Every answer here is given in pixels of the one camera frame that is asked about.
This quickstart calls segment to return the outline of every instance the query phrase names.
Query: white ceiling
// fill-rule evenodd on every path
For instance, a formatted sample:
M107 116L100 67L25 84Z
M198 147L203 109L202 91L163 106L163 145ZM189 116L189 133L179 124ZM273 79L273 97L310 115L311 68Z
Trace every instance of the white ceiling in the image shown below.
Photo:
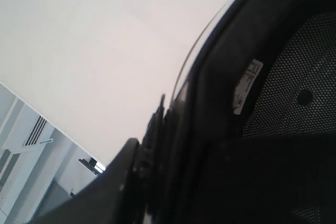
M228 0L0 0L0 83L107 164Z

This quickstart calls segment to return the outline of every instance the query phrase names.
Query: air vent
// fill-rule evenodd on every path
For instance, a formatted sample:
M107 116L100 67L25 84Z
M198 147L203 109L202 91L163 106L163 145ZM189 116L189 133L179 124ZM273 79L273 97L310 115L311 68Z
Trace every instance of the air vent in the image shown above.
M24 147L25 146L32 146L35 145L37 143L38 138L41 135L41 132L44 128L44 126L46 125L47 121L45 119L42 118L42 116L40 116L28 138L28 140L25 142Z

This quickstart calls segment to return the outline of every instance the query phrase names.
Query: label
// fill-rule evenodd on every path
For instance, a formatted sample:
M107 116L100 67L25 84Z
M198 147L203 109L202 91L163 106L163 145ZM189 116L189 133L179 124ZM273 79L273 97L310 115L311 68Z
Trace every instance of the label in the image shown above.
M256 80L258 74L263 67L263 63L253 59L252 63L246 69L243 77L241 78L238 86L235 90L234 102L233 102L233 113L235 115L240 115L248 93L251 90L251 87Z

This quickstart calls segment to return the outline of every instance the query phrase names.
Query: white label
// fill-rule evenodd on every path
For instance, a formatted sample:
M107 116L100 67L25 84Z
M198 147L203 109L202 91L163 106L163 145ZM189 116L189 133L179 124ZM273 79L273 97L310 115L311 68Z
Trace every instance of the white label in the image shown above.
M236 115L240 115L248 93L251 90L251 87L256 80L258 74L263 67L263 63L253 59L252 63L246 69L243 77L241 78L238 86L235 90L234 102L233 102L233 113Z

